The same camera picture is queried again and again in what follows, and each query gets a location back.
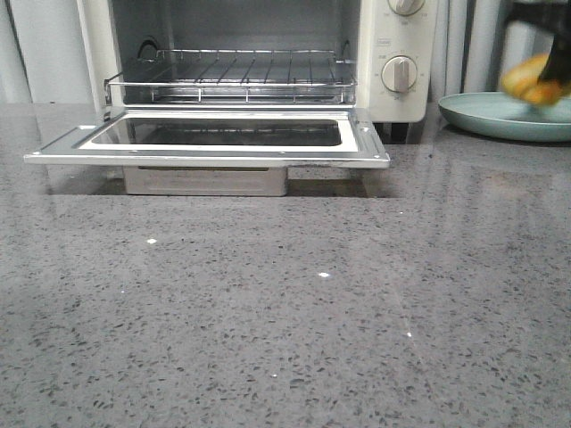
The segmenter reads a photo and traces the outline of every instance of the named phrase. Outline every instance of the plate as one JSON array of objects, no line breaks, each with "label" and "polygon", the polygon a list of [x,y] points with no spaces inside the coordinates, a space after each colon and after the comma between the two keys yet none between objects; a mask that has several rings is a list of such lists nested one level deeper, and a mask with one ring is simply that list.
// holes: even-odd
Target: plate
[{"label": "plate", "polygon": [[502,92],[449,95],[439,103],[446,120],[483,136],[536,143],[571,141],[571,98],[535,107]]}]

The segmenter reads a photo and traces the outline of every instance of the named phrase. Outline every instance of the oven rack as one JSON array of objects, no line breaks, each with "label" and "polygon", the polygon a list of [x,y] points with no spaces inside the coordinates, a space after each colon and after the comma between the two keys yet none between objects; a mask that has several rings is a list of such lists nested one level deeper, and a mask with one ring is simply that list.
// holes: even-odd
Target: oven rack
[{"label": "oven rack", "polygon": [[130,104],[353,104],[354,63],[330,50],[159,50],[104,82]]}]

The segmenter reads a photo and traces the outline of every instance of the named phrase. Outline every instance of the oven door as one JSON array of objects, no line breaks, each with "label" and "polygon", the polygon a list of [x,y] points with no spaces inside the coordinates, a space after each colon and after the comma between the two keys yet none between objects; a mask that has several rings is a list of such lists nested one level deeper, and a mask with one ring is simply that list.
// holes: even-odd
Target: oven door
[{"label": "oven door", "polygon": [[137,167],[283,168],[389,165],[367,112],[115,110],[24,156],[27,163]]}]

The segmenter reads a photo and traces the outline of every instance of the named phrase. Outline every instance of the toaster oven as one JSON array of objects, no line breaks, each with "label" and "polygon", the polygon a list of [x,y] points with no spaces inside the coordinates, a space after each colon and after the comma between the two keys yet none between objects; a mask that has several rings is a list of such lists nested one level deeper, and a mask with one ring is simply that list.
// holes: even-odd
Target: toaster oven
[{"label": "toaster oven", "polygon": [[128,193],[286,193],[291,167],[385,169],[426,110],[435,0],[78,0],[95,104],[29,163]]}]

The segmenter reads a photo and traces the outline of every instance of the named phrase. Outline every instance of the gray curtain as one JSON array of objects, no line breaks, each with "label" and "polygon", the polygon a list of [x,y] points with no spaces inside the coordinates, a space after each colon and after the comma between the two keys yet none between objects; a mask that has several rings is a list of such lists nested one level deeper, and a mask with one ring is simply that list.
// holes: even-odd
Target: gray curtain
[{"label": "gray curtain", "polygon": [[501,74],[532,54],[550,50],[551,35],[523,23],[504,26],[510,3],[439,0],[431,70],[434,100],[498,90]]},{"label": "gray curtain", "polygon": [[76,0],[0,0],[0,103],[92,103]]}]

